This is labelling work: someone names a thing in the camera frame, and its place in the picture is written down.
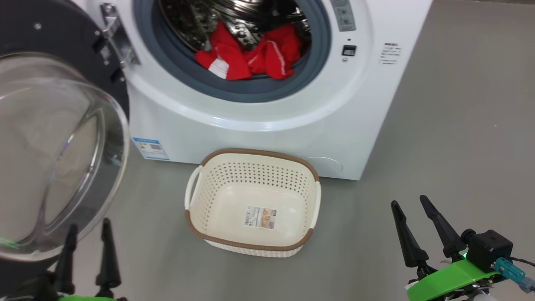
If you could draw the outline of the red and white garment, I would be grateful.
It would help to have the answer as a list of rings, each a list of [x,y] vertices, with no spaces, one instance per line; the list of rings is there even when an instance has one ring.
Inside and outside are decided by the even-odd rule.
[[[194,57],[205,69],[227,81],[237,81],[252,77],[241,44],[229,32],[225,23],[219,21],[209,35],[209,50],[199,50]]]

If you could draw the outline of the printed label sticker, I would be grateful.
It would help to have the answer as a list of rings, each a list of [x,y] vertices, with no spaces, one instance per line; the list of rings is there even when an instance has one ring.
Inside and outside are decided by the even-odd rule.
[[[243,225],[273,230],[276,224],[278,211],[265,207],[247,206]]]

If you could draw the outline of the round white filter cover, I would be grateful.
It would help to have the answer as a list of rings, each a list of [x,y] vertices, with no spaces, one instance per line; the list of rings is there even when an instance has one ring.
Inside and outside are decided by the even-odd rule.
[[[314,167],[317,174],[321,177],[337,179],[343,170],[342,164],[332,158],[313,156],[305,160]]]

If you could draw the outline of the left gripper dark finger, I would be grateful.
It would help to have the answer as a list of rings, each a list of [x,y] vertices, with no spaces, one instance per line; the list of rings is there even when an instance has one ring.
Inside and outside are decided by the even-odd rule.
[[[63,295],[73,295],[75,285],[73,283],[73,260],[74,252],[78,244],[78,226],[72,224],[69,227],[65,243],[61,250],[59,261],[55,268],[55,290]]]
[[[109,218],[104,218],[102,221],[101,241],[103,249],[100,271],[96,277],[96,285],[99,286],[96,297],[113,298],[112,289],[122,284],[122,277],[115,249],[112,223]]]

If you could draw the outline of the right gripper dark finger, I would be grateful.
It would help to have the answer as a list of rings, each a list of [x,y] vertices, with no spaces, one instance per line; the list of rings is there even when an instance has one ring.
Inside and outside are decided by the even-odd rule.
[[[443,244],[443,255],[447,258],[464,258],[461,252],[467,248],[467,245],[462,242],[456,230],[436,209],[427,196],[420,195],[420,203],[427,218],[433,222],[440,241]]]
[[[392,201],[390,207],[393,213],[394,223],[400,242],[405,266],[409,268],[427,265],[429,259],[426,251],[420,248],[416,239],[407,225],[407,219],[397,201]]]

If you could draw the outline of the blue energy label sticker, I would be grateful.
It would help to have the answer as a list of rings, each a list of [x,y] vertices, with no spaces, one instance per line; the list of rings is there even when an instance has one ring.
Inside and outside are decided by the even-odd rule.
[[[170,158],[158,140],[132,137],[136,147],[145,159],[169,161]]]

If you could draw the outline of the white front-load washing machine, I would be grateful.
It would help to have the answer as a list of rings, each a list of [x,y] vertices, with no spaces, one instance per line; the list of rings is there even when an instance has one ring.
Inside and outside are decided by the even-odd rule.
[[[139,57],[139,64],[125,69],[131,140],[158,140],[169,162],[180,163],[199,164],[210,153],[227,148],[304,160],[328,157],[342,164],[339,179],[350,180],[362,176],[433,3],[350,0],[356,31],[340,32],[330,0],[322,0],[332,45],[319,75],[288,97],[242,103],[210,97],[175,82],[146,48],[132,12],[133,0],[74,1],[101,28],[99,5],[115,4]],[[403,48],[396,65],[378,63],[384,43]],[[343,45],[356,45],[356,55],[342,56]]]

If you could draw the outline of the printed warning text label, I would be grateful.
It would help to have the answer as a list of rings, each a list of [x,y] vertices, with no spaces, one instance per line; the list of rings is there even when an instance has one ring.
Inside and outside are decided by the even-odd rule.
[[[382,65],[396,65],[403,53],[403,48],[398,43],[384,43],[380,50],[378,63]]]

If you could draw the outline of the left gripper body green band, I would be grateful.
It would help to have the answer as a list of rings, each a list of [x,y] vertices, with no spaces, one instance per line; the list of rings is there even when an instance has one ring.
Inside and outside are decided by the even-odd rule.
[[[128,301],[126,297],[115,298],[115,286],[99,286],[95,296],[75,295],[72,280],[59,279],[55,274],[40,274],[36,278],[22,282],[8,294],[8,301]]]

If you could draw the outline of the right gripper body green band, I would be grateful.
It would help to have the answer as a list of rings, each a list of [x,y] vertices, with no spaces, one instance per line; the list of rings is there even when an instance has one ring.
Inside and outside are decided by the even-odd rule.
[[[497,275],[494,270],[490,273],[483,272],[465,259],[452,263],[415,284],[408,285],[407,296],[409,301],[429,301],[494,275]]]

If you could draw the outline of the washing machine glass door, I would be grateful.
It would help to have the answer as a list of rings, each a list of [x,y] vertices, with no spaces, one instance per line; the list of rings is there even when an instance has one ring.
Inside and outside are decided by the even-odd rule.
[[[0,0],[0,290],[92,232],[130,150],[126,55],[74,0]]]

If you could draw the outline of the red garment white stripe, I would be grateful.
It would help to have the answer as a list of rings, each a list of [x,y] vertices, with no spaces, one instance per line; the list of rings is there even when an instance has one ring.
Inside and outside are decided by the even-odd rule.
[[[245,59],[252,74],[266,74],[285,80],[294,74],[293,65],[301,58],[303,42],[296,27],[287,23],[266,32]]]

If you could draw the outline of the cream perforated basket brown rim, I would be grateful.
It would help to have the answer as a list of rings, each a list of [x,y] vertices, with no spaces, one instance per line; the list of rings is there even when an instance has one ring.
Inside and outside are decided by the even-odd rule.
[[[214,247],[288,258],[311,238],[321,194],[317,172],[303,159],[256,149],[221,149],[207,156],[189,178],[186,222]],[[277,210],[275,228],[243,225],[247,206]]]

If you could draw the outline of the steel washer drum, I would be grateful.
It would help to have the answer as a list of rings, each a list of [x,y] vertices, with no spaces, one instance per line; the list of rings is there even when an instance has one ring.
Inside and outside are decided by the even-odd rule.
[[[310,25],[296,0],[158,0],[164,20],[191,50],[209,49],[209,36],[218,23],[246,50],[262,36],[290,23],[305,46],[311,43]]]

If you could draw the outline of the metal door hinge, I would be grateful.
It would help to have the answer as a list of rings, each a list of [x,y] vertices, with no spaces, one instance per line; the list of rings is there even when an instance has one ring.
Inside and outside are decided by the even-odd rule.
[[[101,3],[99,7],[104,21],[103,33],[118,55],[121,67],[124,69],[132,64],[139,64],[139,57],[130,41],[115,4]]]

